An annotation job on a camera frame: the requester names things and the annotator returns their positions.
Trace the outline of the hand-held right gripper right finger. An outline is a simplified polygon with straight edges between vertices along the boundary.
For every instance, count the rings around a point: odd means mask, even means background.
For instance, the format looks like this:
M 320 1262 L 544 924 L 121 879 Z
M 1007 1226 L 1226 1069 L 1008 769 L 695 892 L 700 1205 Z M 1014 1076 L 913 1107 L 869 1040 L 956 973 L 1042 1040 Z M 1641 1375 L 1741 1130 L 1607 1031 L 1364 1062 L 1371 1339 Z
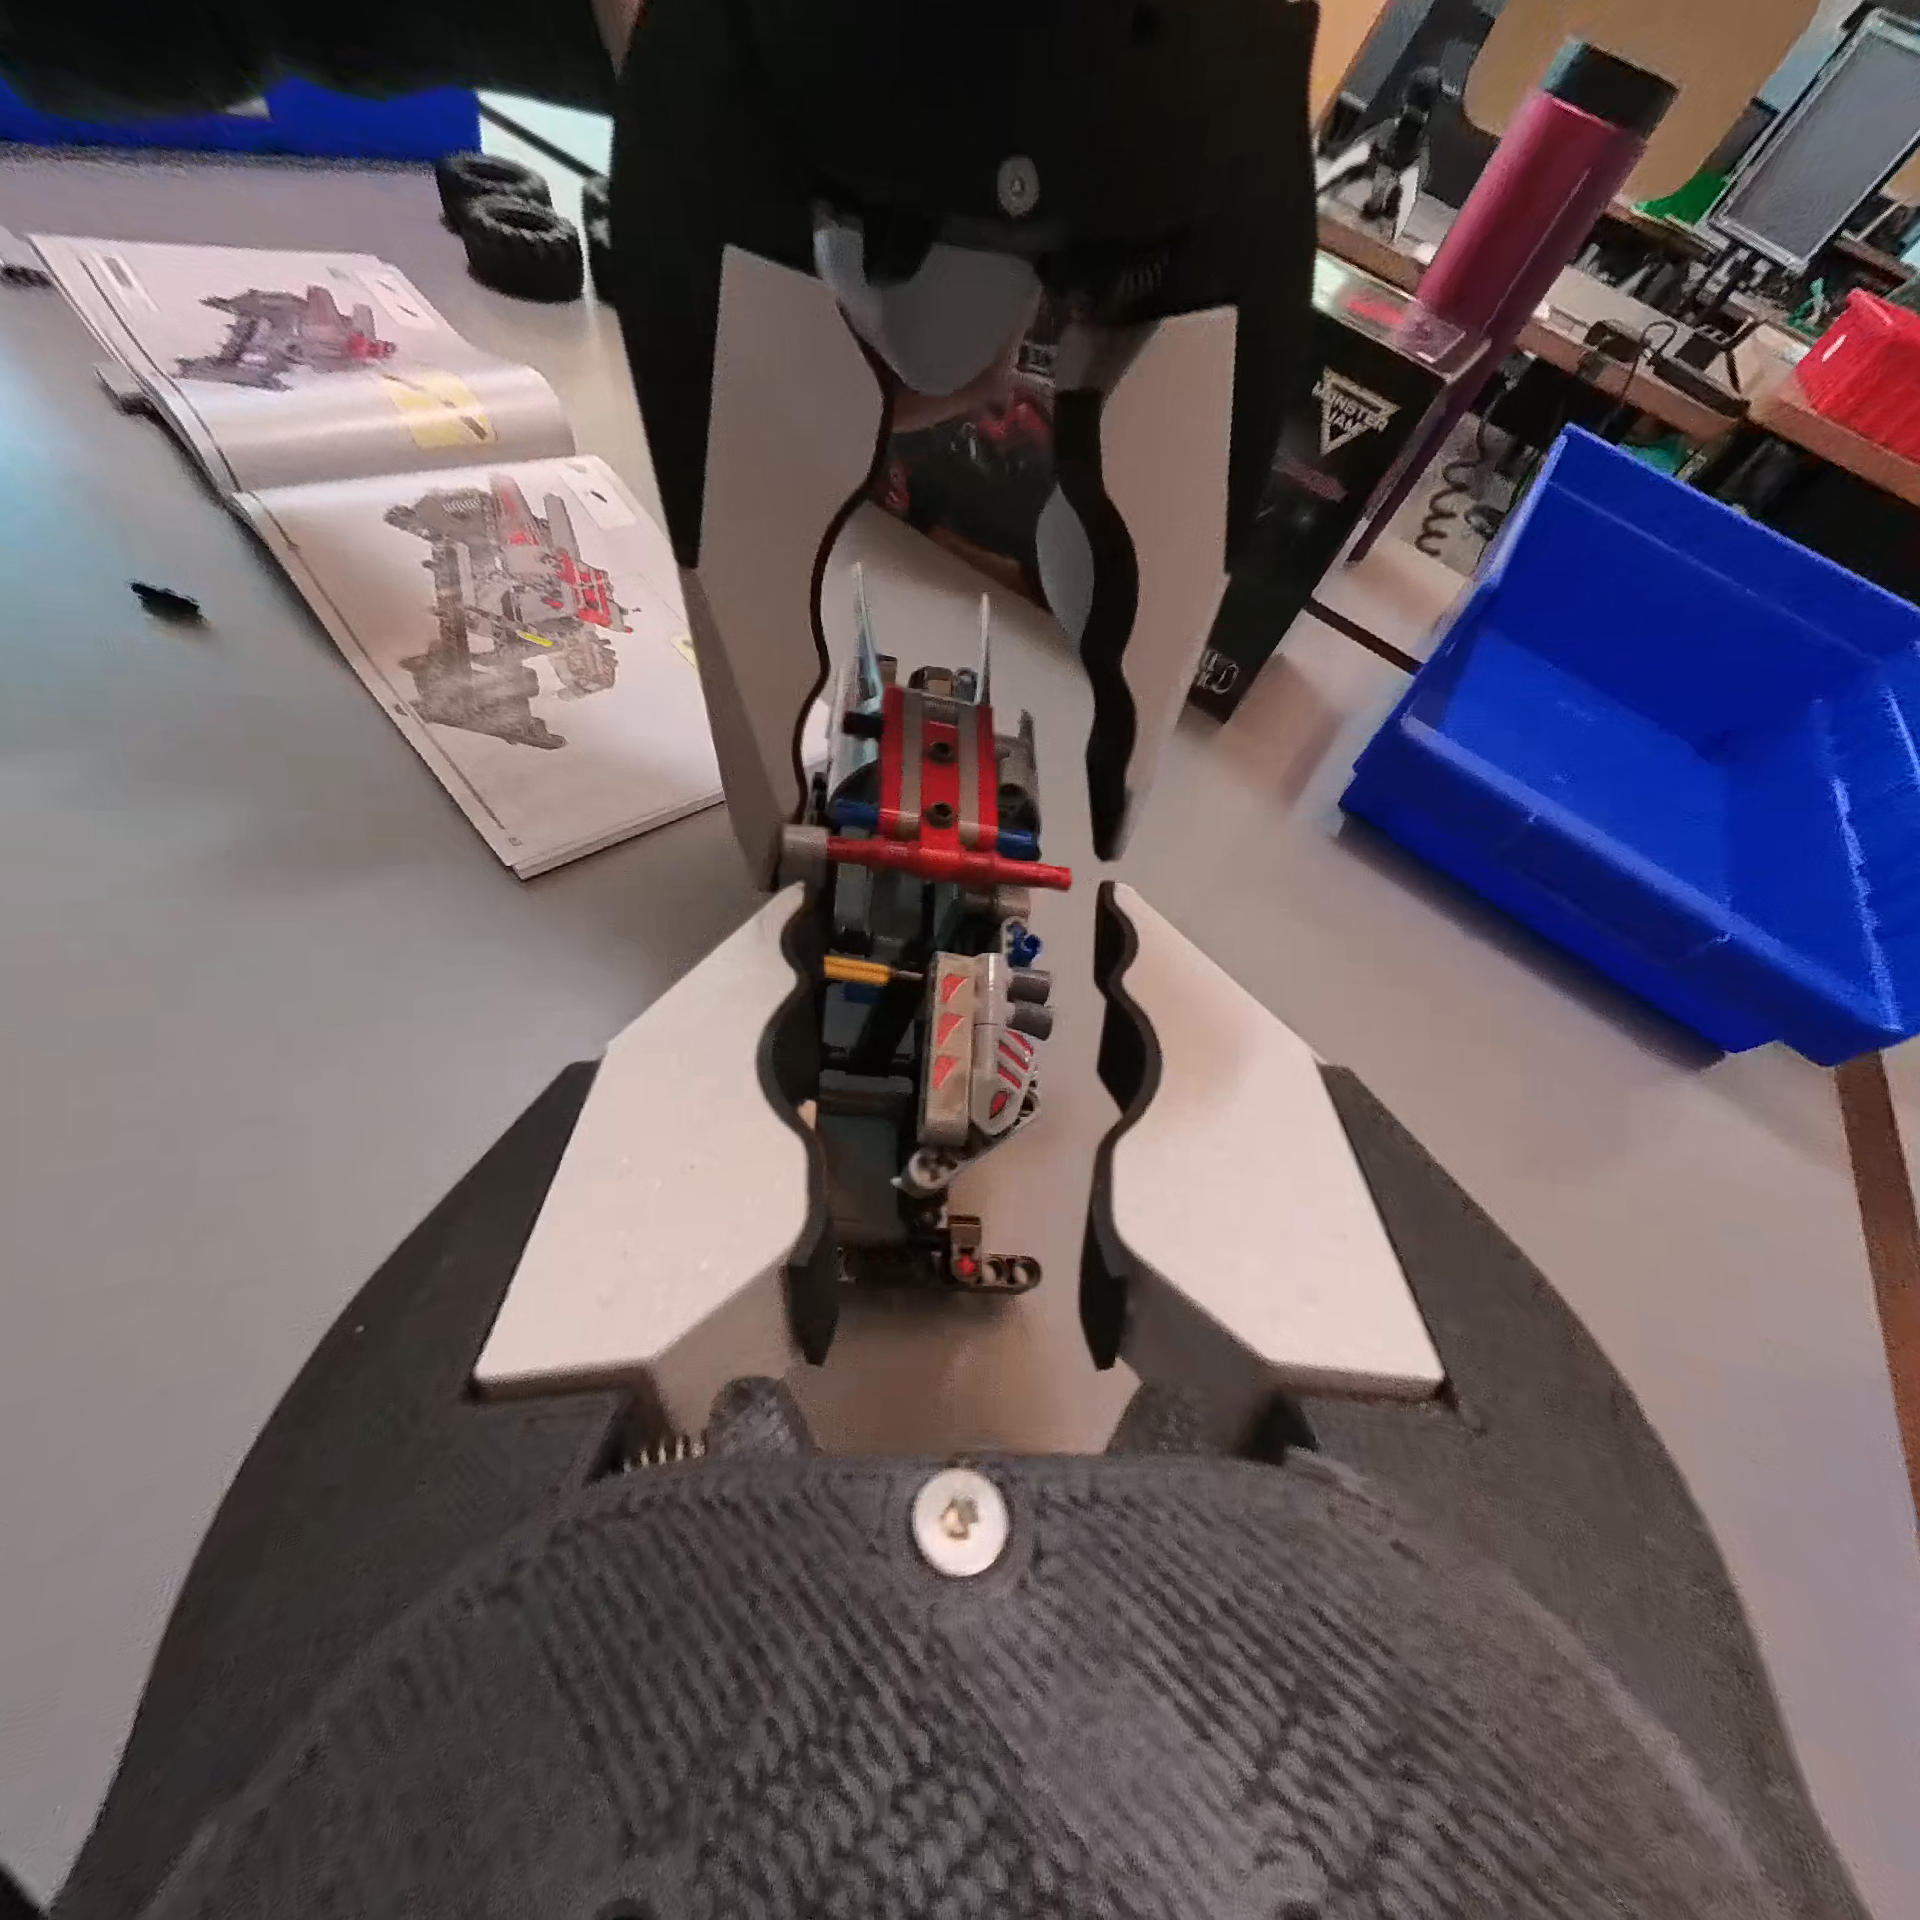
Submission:
M 1310 1043 L 1126 880 L 1093 986 L 1093 1365 L 1201 1404 L 1432 1401 L 1446 1368 Z

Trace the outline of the brick-built toy truck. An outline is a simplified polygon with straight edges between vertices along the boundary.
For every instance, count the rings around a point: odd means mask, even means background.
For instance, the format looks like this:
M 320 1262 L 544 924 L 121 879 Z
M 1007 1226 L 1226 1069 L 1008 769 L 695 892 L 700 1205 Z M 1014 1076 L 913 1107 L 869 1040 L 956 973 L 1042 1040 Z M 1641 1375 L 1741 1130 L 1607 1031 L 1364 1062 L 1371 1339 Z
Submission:
M 820 924 L 820 1079 L 811 1115 L 840 1275 L 865 1288 L 1020 1297 L 1036 1252 L 990 1247 L 962 1173 L 1042 1112 L 1052 981 L 1036 898 L 1045 862 L 1032 717 L 993 704 L 993 599 L 969 667 L 903 667 L 853 569 L 853 651 L 832 757 L 801 824 L 832 830 L 810 888 Z

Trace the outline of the grey desk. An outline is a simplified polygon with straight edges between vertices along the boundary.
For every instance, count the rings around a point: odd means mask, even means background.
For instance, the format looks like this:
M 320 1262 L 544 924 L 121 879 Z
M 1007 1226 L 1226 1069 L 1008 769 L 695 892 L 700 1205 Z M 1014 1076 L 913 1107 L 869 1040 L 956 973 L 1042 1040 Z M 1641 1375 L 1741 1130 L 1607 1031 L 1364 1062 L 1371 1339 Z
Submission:
M 72 1868 L 230 1479 L 347 1300 L 758 895 L 718 812 L 515 880 L 53 292 L 4 290 L 4 1861 Z M 146 611 L 128 582 L 204 603 Z M 1689 1475 L 1873 1916 L 1916 1523 L 1845 1081 L 1707 1059 L 1346 825 L 1403 688 L 1301 619 L 1122 875 L 1352 1066 Z

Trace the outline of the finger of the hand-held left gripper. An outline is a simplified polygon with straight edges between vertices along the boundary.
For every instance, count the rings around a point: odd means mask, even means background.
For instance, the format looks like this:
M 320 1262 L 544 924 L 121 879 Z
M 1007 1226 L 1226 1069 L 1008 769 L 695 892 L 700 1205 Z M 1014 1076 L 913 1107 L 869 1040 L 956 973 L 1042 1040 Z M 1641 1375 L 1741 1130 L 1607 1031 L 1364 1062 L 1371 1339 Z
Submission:
M 882 380 L 823 280 L 724 250 L 703 538 L 682 570 L 734 840 L 761 889 L 810 791 L 827 685 L 820 580 L 888 422 Z
M 1117 862 L 1185 704 L 1226 586 L 1230 308 L 1061 324 L 1039 573 L 1093 699 L 1093 856 Z

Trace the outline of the grey monitor screen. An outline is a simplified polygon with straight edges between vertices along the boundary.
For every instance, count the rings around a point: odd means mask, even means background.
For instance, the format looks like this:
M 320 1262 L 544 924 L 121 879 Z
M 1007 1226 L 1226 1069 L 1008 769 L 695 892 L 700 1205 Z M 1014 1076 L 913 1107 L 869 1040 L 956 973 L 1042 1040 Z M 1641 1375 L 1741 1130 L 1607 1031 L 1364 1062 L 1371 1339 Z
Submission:
M 1916 147 L 1916 5 L 1867 7 L 1774 128 L 1741 158 L 1707 234 L 1806 268 Z

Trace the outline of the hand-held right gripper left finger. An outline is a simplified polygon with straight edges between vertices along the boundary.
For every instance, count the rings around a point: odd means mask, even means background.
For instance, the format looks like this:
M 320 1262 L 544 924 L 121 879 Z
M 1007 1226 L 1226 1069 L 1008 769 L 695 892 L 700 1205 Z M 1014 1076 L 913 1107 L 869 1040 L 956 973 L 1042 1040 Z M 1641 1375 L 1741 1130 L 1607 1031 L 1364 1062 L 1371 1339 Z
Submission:
M 803 898 L 774 892 L 613 1037 L 473 1365 L 481 1395 L 710 1404 L 798 1365 L 785 1265 L 811 1162 L 766 1043 L 801 986 Z

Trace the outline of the blue open-front bin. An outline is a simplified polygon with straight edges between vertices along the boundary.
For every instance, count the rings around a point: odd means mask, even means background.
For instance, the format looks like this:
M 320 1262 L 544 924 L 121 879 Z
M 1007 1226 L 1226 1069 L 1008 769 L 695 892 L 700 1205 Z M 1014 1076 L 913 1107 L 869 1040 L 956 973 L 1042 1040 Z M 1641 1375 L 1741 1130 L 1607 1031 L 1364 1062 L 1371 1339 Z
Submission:
M 1567 429 L 1342 812 L 1723 1052 L 1916 1037 L 1916 608 Z

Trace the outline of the red plastic crate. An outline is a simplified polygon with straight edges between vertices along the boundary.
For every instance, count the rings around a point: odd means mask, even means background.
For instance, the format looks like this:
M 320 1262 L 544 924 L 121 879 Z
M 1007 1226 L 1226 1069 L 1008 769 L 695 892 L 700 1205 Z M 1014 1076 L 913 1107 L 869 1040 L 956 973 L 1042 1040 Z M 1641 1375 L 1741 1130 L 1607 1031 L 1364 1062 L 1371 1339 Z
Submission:
M 1815 415 L 1916 464 L 1916 311 L 1848 292 L 1793 377 Z

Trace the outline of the black toy set box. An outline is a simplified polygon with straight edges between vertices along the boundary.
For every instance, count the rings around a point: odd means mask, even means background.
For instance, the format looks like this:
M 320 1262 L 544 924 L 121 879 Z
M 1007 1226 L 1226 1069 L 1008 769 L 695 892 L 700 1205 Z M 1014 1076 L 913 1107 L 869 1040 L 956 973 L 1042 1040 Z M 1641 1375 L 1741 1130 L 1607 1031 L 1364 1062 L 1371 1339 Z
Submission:
M 1190 704 L 1226 722 L 1444 398 L 1458 344 L 1422 348 L 1412 299 L 1332 253 L 1252 532 L 1230 566 Z M 1039 516 L 1052 489 L 1052 354 L 1045 311 L 1007 399 L 891 441 L 877 505 L 1039 596 Z

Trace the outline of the instruction booklet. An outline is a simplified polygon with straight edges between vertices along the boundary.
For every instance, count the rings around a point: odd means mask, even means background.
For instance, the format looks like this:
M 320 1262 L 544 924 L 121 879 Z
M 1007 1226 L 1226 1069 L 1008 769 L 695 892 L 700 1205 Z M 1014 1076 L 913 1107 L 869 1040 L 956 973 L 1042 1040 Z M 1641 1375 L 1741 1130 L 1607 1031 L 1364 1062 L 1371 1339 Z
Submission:
M 721 799 L 669 543 L 536 367 L 366 253 L 28 242 L 511 872 Z

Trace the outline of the maroon bottle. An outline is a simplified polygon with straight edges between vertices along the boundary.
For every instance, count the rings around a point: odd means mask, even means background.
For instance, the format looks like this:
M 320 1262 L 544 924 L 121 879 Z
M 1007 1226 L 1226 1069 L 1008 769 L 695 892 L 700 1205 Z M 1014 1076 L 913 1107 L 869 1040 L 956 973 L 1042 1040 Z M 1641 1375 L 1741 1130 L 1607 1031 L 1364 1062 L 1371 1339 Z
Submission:
M 1428 263 L 1422 308 L 1477 338 L 1519 329 L 1676 94 L 1665 76 L 1567 41 Z

